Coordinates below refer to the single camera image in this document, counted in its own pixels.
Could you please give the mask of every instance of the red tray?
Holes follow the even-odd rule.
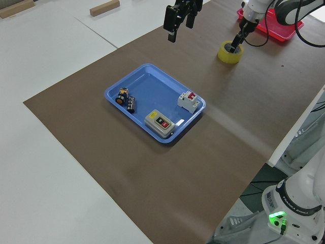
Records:
[[[239,19],[243,18],[243,9],[239,9],[237,11]],[[274,37],[275,39],[283,42],[286,40],[291,39],[295,34],[295,25],[281,25],[278,23],[276,16],[274,14],[274,9],[269,9],[267,13],[267,22],[268,22],[268,28],[269,28],[269,34],[271,37]],[[304,23],[302,21],[298,22],[298,29],[301,29],[301,27],[304,26]],[[265,18],[258,24],[256,27],[257,29],[261,30],[262,32],[266,33],[265,28]]]

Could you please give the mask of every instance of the yellow tape roll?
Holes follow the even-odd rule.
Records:
[[[232,43],[231,41],[224,41],[221,44],[220,49],[218,51],[218,58],[221,61],[223,61],[224,63],[227,63],[227,64],[236,64],[236,63],[239,62],[241,56],[243,55],[244,48],[240,44],[238,46],[238,48],[236,48],[235,53],[228,52],[226,50],[226,47],[227,47],[227,45],[230,45],[231,43]]]

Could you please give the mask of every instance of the brown mat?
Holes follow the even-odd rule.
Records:
[[[155,244],[204,243],[323,85],[323,50],[297,37],[244,45],[239,64],[221,63],[216,53],[238,31],[239,7],[209,2],[175,44],[158,28],[24,102]],[[312,31],[318,22],[308,20],[305,35],[320,40]],[[207,102],[173,145],[155,141],[104,98],[144,63]]]

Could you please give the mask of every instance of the cable connector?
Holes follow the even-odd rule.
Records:
[[[280,234],[283,235],[285,230],[286,230],[286,220],[282,220],[281,233]]]

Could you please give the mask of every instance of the yellow label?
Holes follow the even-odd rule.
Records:
[[[149,115],[150,118],[155,118],[155,116],[157,115],[157,112],[156,111],[153,111],[151,113],[151,115]]]

